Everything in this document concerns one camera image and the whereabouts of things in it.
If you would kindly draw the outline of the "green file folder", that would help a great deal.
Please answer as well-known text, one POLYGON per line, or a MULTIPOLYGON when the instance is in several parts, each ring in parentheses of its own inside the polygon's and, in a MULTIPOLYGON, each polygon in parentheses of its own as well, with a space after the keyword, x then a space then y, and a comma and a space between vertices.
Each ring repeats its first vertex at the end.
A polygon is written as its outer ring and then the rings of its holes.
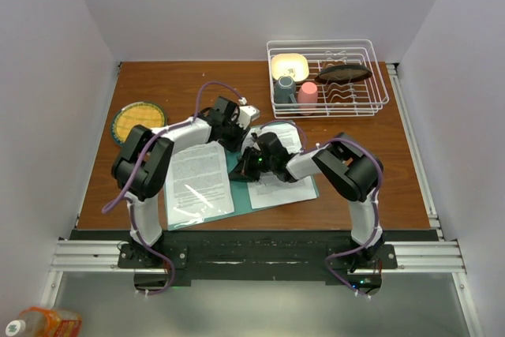
MULTIPOLYGON (((225 156, 226 156, 226 166, 227 166, 227 172, 231 172, 231 170, 236 166, 238 163, 238 158, 239 154, 238 153, 229 153, 225 149, 225 156)), ((248 183, 244 182, 232 182, 230 181, 230 190, 231 190, 231 195, 233 198, 234 202, 234 213, 231 215, 226 215, 226 216, 221 216, 218 218, 215 218, 211 221, 219 220, 219 219, 225 219, 237 215, 244 215, 248 214, 251 212, 259 211, 262 209, 252 209, 250 199, 249 199, 249 191, 247 188, 248 183)))

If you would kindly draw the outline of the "printed white paper sheet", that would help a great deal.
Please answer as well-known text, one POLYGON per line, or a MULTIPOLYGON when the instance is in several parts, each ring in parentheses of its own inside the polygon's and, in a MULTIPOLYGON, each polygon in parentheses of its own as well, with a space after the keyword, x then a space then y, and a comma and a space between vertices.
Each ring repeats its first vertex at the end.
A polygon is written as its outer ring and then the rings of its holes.
POLYGON ((171 230, 233 214, 224 148, 211 142, 172 155, 164 195, 171 230))

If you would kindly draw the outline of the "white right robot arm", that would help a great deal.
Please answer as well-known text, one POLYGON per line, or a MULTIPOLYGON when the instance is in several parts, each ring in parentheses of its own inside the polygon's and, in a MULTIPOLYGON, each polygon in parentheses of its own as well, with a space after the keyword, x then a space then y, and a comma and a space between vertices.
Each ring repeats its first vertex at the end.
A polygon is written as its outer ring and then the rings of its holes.
POLYGON ((352 137, 339 133, 309 151, 292 152, 277 134, 252 135, 229 173, 235 182, 258 182, 273 174, 285 183, 322 174, 348 201, 352 228, 351 257, 360 268, 370 268, 380 258, 383 229, 378 213, 378 192, 383 183, 383 164, 352 137))

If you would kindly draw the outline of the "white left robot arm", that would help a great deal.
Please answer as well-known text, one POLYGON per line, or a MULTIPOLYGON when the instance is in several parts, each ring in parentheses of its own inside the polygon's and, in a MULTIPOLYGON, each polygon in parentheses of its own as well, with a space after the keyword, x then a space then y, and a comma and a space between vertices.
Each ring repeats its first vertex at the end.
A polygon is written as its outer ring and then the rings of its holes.
POLYGON ((157 244, 163 236, 159 221, 158 194, 163 188, 173 155, 201 144, 217 142, 237 152, 260 111, 244 98, 236 103, 220 96, 213 106, 186 120, 158 129, 135 125, 111 167, 119 194, 106 203, 106 214, 121 201, 127 202, 130 236, 138 244, 135 257, 146 268, 163 260, 157 244))

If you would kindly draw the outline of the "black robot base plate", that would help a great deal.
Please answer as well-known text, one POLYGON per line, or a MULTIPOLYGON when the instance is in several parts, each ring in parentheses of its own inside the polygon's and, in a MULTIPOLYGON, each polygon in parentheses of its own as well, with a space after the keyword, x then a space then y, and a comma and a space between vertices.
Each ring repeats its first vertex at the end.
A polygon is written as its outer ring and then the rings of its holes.
POLYGON ((150 249, 119 242, 118 266, 133 269, 138 290, 190 286, 197 280, 323 281, 374 294, 384 270, 398 267, 395 249, 377 247, 346 255, 350 233, 331 230, 187 230, 166 232, 150 249))

